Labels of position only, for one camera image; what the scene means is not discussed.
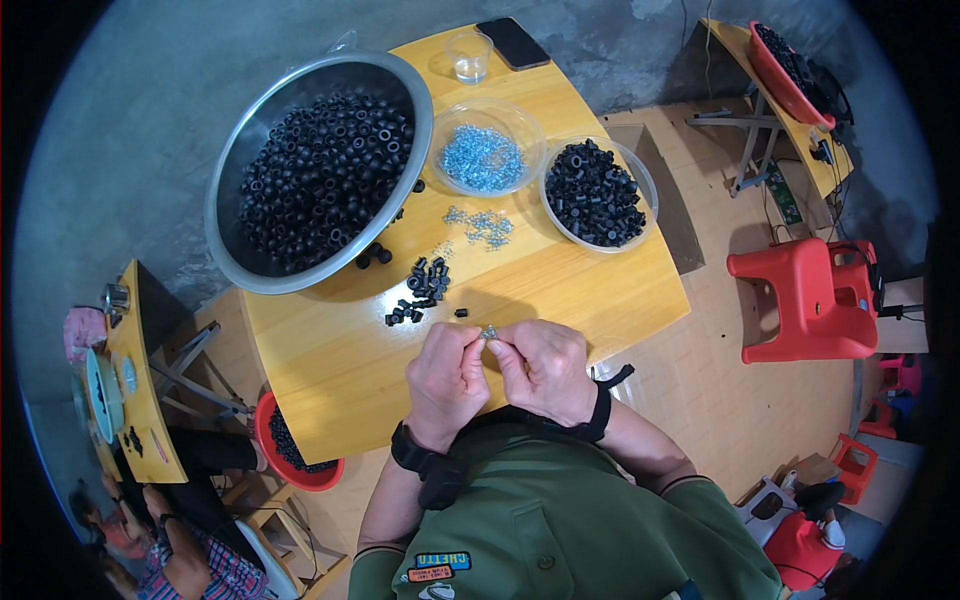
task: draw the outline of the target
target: water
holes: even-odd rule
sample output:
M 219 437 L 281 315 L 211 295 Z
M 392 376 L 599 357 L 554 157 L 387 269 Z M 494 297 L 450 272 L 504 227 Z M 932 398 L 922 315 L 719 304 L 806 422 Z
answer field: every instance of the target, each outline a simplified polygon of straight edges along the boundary
M 487 62 L 480 59 L 459 59 L 453 62 L 453 70 L 461 84 L 477 85 L 487 77 Z

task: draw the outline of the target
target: red shirt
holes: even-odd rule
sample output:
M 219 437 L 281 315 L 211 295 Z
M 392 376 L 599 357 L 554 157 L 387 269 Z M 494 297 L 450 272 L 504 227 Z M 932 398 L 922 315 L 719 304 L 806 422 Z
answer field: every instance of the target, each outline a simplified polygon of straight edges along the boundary
M 777 568 L 780 580 L 793 591 L 810 589 L 818 579 L 825 580 L 843 553 L 842 548 L 827 547 L 824 532 L 803 513 L 785 518 L 763 551 Z

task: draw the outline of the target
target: smartphone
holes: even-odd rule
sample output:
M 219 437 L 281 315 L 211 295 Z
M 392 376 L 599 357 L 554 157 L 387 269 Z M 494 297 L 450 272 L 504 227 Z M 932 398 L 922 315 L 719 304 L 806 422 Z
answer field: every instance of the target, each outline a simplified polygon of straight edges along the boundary
M 550 56 L 511 17 L 478 23 L 477 31 L 493 40 L 493 48 L 515 71 L 550 62 Z

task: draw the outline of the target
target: yellow table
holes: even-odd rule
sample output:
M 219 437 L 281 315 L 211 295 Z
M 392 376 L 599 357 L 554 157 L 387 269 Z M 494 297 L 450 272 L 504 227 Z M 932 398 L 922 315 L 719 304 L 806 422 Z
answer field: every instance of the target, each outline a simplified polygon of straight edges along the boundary
M 127 456 L 133 479 L 140 483 L 185 483 L 186 473 L 183 472 L 177 452 L 170 443 L 167 425 L 160 413 L 154 382 L 147 366 L 147 350 L 143 342 L 140 318 L 139 267 L 139 262 L 132 261 L 119 281 L 120 285 L 130 291 L 130 310 L 116 328 L 109 329 L 108 325 L 107 350 L 110 363 L 117 371 L 125 399 L 123 429 L 117 437 L 120 438 L 120 447 Z M 133 394 L 130 394 L 120 369 L 126 357 L 131 359 L 136 371 L 136 392 Z M 129 435 L 131 427 L 143 445 L 142 458 L 133 451 L 132 444 L 130 447 L 123 444 L 123 435 Z
M 705 27 L 708 25 L 705 18 L 701 18 L 700 22 L 703 23 Z M 763 95 L 763 98 L 776 116 L 777 122 L 780 123 L 780 126 L 786 131 L 787 136 L 790 138 L 790 142 L 796 149 L 801 163 L 810 175 L 810 180 L 813 182 L 817 194 L 819 194 L 820 198 L 826 198 L 853 170 L 853 163 L 850 160 L 850 155 L 847 154 L 847 150 L 843 146 L 836 145 L 829 133 L 820 132 L 815 126 L 807 125 L 794 119 L 780 103 L 777 102 L 777 99 L 773 97 L 766 85 L 760 80 L 753 66 L 750 65 L 750 59 L 747 58 L 747 49 L 750 47 L 750 30 L 712 19 L 709 22 L 708 28 L 708 35 L 713 35 L 713 37 L 719 40 L 743 70 L 746 71 L 747 75 L 750 76 L 750 79 L 754 81 L 760 94 Z M 698 125 L 696 118 L 687 119 L 687 123 L 690 125 Z M 827 144 L 829 144 L 830 152 L 834 156 L 834 165 L 831 166 L 822 160 L 817 160 L 810 154 L 810 150 L 816 150 L 817 147 L 811 137 L 811 134 L 814 132 L 816 132 L 819 139 L 825 139 Z
M 503 98 L 529 110 L 552 145 L 574 134 L 603 136 L 593 113 L 553 63 L 514 72 L 494 54 L 480 85 L 456 81 L 444 42 L 465 27 L 394 50 L 426 81 L 439 113 L 468 98 Z M 535 184 L 493 200 L 459 196 L 425 169 L 426 191 L 410 196 L 403 220 L 378 238 L 394 253 L 387 265 L 366 271 L 347 266 L 317 285 L 285 296 L 244 293 L 247 316 L 276 401 L 307 463 L 317 463 L 389 443 L 409 410 L 404 368 L 417 355 L 434 322 L 486 326 L 529 318 L 583 331 L 596 362 L 677 321 L 690 311 L 684 288 L 658 229 L 622 254 L 588 252 L 550 223 Z M 492 209 L 515 225 L 511 243 L 486 252 L 472 246 L 463 226 L 442 221 L 456 204 L 473 213 Z M 387 327 L 399 299 L 413 300 L 405 285 L 418 256 L 431 256 L 450 240 L 452 283 L 444 301 L 423 320 Z M 455 308 L 470 311 L 454 319 Z M 502 380 L 485 352 L 493 396 L 504 403 Z

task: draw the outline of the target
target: black pants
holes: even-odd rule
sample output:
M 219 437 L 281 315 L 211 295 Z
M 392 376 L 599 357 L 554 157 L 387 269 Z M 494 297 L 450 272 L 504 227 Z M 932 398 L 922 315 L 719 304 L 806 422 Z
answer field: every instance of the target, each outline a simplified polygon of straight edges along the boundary
M 261 571 L 263 563 L 253 551 L 253 547 L 240 533 L 233 522 L 233 516 L 227 512 L 220 501 L 217 490 L 210 481 L 211 475 L 223 474 L 225 468 L 256 468 L 256 452 L 246 436 L 220 433 L 216 431 L 198 431 L 170 427 L 170 441 L 173 443 L 180 464 L 186 472 L 187 482 L 178 484 L 154 484 L 154 487 L 166 496 L 177 515 L 184 517 L 192 525 L 253 563 Z M 133 511 L 144 525 L 154 530 L 154 520 L 147 511 L 143 500 L 143 485 L 133 480 L 124 449 L 113 454 L 117 468 L 123 475 L 120 491 Z
M 794 501 L 804 511 L 806 520 L 821 521 L 827 510 L 836 506 L 846 491 L 847 486 L 842 481 L 818 483 L 797 492 Z

